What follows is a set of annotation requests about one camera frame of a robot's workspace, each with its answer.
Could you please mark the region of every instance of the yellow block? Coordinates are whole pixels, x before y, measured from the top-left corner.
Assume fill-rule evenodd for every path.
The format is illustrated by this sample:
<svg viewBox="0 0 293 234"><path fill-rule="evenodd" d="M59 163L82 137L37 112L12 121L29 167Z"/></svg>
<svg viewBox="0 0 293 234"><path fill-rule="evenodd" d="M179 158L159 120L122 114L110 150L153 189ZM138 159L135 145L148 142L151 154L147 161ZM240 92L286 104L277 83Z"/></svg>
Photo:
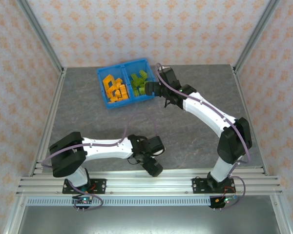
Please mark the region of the yellow block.
<svg viewBox="0 0 293 234"><path fill-rule="evenodd" d="M116 91L115 91L115 95L116 95L117 97L119 97L119 98L122 96L122 95L121 95L121 92L120 92L119 90L116 90Z"/></svg>
<svg viewBox="0 0 293 234"><path fill-rule="evenodd" d="M127 90L124 84L120 85L119 88L121 90L121 93L127 93Z"/></svg>
<svg viewBox="0 0 293 234"><path fill-rule="evenodd" d="M112 94L114 90L116 90L116 86L111 86L108 91L106 92L107 94Z"/></svg>
<svg viewBox="0 0 293 234"><path fill-rule="evenodd" d="M111 97L111 101L117 101L118 98L117 97Z"/></svg>
<svg viewBox="0 0 293 234"><path fill-rule="evenodd" d="M123 80L120 79L120 78L117 78L117 80L115 80L115 82L116 82L116 83L120 83L120 84L122 84L122 83L123 83Z"/></svg>
<svg viewBox="0 0 293 234"><path fill-rule="evenodd" d="M107 91L110 89L110 86L109 86L109 83L110 82L112 82L112 85L111 85L111 87L115 87L115 89L116 89L116 82L115 82L115 80L114 80L114 76L112 76L111 74L110 75L108 75L107 77L105 77L104 79L103 79L103 85L104 85L104 88L105 88L105 91L106 91L106 93L107 93Z"/></svg>

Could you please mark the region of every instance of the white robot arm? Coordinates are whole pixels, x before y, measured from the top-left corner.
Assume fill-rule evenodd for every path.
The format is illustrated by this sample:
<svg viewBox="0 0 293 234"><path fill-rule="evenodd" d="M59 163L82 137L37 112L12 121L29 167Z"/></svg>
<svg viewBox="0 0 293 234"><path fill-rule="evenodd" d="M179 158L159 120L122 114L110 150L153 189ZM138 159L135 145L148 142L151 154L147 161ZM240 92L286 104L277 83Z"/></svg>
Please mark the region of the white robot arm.
<svg viewBox="0 0 293 234"><path fill-rule="evenodd" d="M166 99L165 107L167 107L169 104L177 105L179 108L184 109L197 116L217 134L217 136L219 137L219 144L217 148L219 158L214 168L208 174L207 183L211 188L217 188L222 186L225 180L228 178L228 173L232 170L236 161L245 154L245 150L241 141L239 140L239 137L229 125L229 123L222 119L214 110L204 105L203 102L208 103L210 106L215 108L216 111L220 112L231 123L234 123L239 133L243 137L248 149L252 146L249 123L244 118L236 119L220 111L215 106L210 104L207 100L205 100L191 86L181 86L172 68L163 67L159 70L159 75L171 88L178 90L179 92L186 94L190 97L201 100L201 102L197 102L193 99L179 95L168 89L160 82L146 83L147 95L153 95L154 93L155 96L163 96Z"/></svg>
<svg viewBox="0 0 293 234"><path fill-rule="evenodd" d="M110 157L121 159L132 157L151 176L158 176L162 172L163 167L155 160L156 156L165 151L159 136L147 139L144 136L130 135L122 142L118 142L120 139L94 140L81 137L80 132L67 135L50 146L51 154L71 145L82 144L85 146L64 151L51 158L53 176L66 177L74 187L80 188L89 183L87 170L81 164L94 159Z"/></svg>

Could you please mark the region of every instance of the wall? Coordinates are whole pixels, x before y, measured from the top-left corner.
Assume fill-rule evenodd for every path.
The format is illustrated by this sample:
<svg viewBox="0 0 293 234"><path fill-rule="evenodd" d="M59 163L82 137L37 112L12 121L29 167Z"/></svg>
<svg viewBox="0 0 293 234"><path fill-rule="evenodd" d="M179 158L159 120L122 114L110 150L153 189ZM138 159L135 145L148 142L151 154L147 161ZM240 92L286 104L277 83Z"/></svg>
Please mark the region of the wall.
<svg viewBox="0 0 293 234"><path fill-rule="evenodd" d="M269 172L293 209L293 0L280 2L239 79Z"/></svg>
<svg viewBox="0 0 293 234"><path fill-rule="evenodd" d="M232 64L269 0L29 0L63 66Z"/></svg>
<svg viewBox="0 0 293 234"><path fill-rule="evenodd" d="M0 1L0 234L27 175L58 72L15 0Z"/></svg>

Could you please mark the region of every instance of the blue bin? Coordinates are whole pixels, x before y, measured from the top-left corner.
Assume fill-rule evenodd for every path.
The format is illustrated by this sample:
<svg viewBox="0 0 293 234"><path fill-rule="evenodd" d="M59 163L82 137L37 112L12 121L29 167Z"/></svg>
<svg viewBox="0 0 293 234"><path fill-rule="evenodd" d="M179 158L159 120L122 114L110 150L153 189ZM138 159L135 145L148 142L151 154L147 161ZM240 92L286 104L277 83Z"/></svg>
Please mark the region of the blue bin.
<svg viewBox="0 0 293 234"><path fill-rule="evenodd" d="M156 81L154 74L152 73L152 70L150 68L150 65L148 64L148 61L145 58L131 61L131 62L125 62L123 63L123 66L125 70L125 75L129 80L129 84L132 81L131 74L136 74L138 77L140 77L140 74L139 74L140 70L143 70L147 73L146 81ZM131 85L130 85L130 88L131 88L133 102L138 102L138 101L154 98L154 95L153 96L140 95L135 97L133 94L133 89Z"/></svg>
<svg viewBox="0 0 293 234"><path fill-rule="evenodd" d="M123 70L123 68L122 68L122 66L120 64L110 66L110 67L100 68L100 69L97 70L97 74L98 74L98 79L99 79L99 83L100 83L100 87L101 87L102 96L103 96L105 105L106 105L106 107L108 109L116 108L116 107L120 107L120 106L125 106L125 105L131 104L133 102L132 101L133 93L130 92L130 89L131 89L130 82L126 78L124 70ZM103 85L103 80L109 74L114 76L115 79L121 78L123 80L123 84L126 86L129 99L122 100L122 101L117 101L117 102L114 102L114 103L108 103L109 98L106 95L104 85Z"/></svg>
<svg viewBox="0 0 293 234"><path fill-rule="evenodd" d="M139 74L140 70L144 70L147 73L147 79L146 79L147 81L156 81L154 74L151 71L150 65L145 58L138 59L131 62L117 64L114 66L104 67L97 70L102 96L103 96L105 105L108 109L125 106L134 102L154 98L154 95L153 96L141 95L138 97L134 96L133 89L130 84L130 81L132 80L131 74L135 73L137 76L140 76ZM123 84L125 84L126 86L129 99L117 101L115 103L108 103L109 98L107 97L105 93L105 89L103 86L103 79L107 77L109 74L114 76L115 79L121 78L123 80Z"/></svg>

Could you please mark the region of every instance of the gray work surface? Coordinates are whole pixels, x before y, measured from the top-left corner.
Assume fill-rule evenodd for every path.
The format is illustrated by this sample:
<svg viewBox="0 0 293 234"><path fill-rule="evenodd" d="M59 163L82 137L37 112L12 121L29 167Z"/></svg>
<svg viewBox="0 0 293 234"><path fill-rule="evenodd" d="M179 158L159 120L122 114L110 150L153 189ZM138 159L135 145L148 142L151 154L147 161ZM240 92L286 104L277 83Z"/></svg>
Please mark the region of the gray work surface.
<svg viewBox="0 0 293 234"><path fill-rule="evenodd" d="M246 113L229 65L171 66L181 85L194 87L206 100L236 118ZM93 139L121 138L129 118L137 112L147 112L156 122L158 134L166 148L157 157L164 169L211 168L218 158L219 138L215 132L194 115L169 105L165 99L154 99L108 110L100 90L97 68L68 68L58 105L50 145L78 131ZM128 134L151 137L152 122L138 115L130 123ZM249 166L261 166L262 159L256 143L250 150ZM89 171L143 170L127 160L108 158L86 162Z"/></svg>
<svg viewBox="0 0 293 234"><path fill-rule="evenodd" d="M247 196L236 207L26 207L19 234L279 234L269 196Z"/></svg>

